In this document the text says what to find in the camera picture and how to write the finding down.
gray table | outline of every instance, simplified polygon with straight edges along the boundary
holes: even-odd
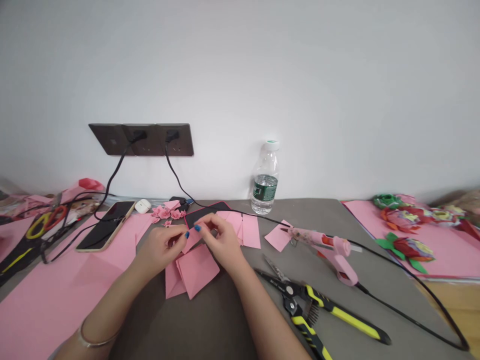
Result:
[[[212,204],[216,201],[202,201]],[[228,201],[237,210],[251,212],[247,200]],[[294,226],[335,234],[382,251],[362,229],[356,219],[337,200],[288,199],[276,200],[269,218],[285,219]],[[344,307],[361,315],[385,330],[392,345],[383,345],[340,319],[320,311],[314,326],[318,336],[334,360],[338,359],[473,359],[434,338],[372,298],[342,284],[334,269],[318,258],[311,248],[290,244],[278,252],[263,236],[275,224],[258,221],[261,250],[243,247],[253,267],[270,271],[262,253],[275,262],[293,280],[303,280]],[[142,238],[139,246],[148,236]],[[455,334],[441,319],[399,268],[367,252],[352,252],[348,258],[360,282],[374,295],[404,311],[447,339],[457,342]],[[0,288],[5,297],[25,272],[13,277]],[[266,290],[281,308],[282,297],[271,286]],[[302,344],[303,337],[292,326]],[[154,278],[135,300],[115,343],[111,359],[256,359],[254,343],[237,290],[223,270],[193,300],[182,294],[165,300],[165,275]]]

silver bangle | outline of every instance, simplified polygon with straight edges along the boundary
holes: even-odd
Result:
[[[109,339],[106,340],[106,341],[97,342],[97,343],[88,342],[87,340],[85,340],[84,334],[83,334],[83,328],[84,328],[85,320],[87,320],[87,318],[85,318],[85,319],[82,321],[80,327],[79,327],[78,330],[77,330],[78,341],[79,341],[80,344],[81,344],[83,347],[85,347],[85,348],[99,348],[99,347],[102,347],[102,346],[108,344],[109,342],[115,340],[115,338],[117,337],[117,335],[118,335],[119,332],[120,332],[120,330],[118,330],[115,335],[113,335],[111,338],[109,338]]]

hand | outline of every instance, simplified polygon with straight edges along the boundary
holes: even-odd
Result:
[[[209,229],[201,226],[201,223],[205,223]],[[240,268],[247,263],[244,254],[240,250],[237,234],[232,224],[213,213],[205,215],[195,224],[195,229],[197,229],[197,227],[201,228],[199,232],[203,240],[205,240],[213,252],[213,255],[215,255],[218,262],[225,268],[230,276],[239,271]],[[211,229],[218,231],[218,239],[214,238],[210,233]]]
[[[188,236],[185,225],[152,229],[130,267],[151,280],[175,260],[187,244]]]

phone case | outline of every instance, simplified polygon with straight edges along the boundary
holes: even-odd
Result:
[[[130,210],[128,210],[128,212],[125,214],[125,217],[122,219],[122,221],[118,224],[118,226],[116,227],[115,231],[110,235],[110,237],[108,238],[108,240],[105,242],[105,245],[103,245],[102,248],[99,248],[99,249],[79,249],[79,248],[75,248],[75,251],[79,252],[79,253],[98,253],[98,252],[101,252],[101,251],[104,251],[106,248],[109,247],[110,243],[113,241],[113,239],[115,238],[115,236],[117,236],[117,233],[120,231],[120,229],[122,228],[122,226],[124,225],[124,223],[127,221],[127,219],[129,218],[130,214],[132,213],[132,211],[134,210],[135,208],[135,204],[137,202],[134,201],[133,202],[133,205],[131,206]]]

plug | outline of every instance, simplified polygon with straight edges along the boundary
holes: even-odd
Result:
[[[175,139],[180,139],[180,133],[176,129],[170,129],[166,131],[165,142],[168,144]]]

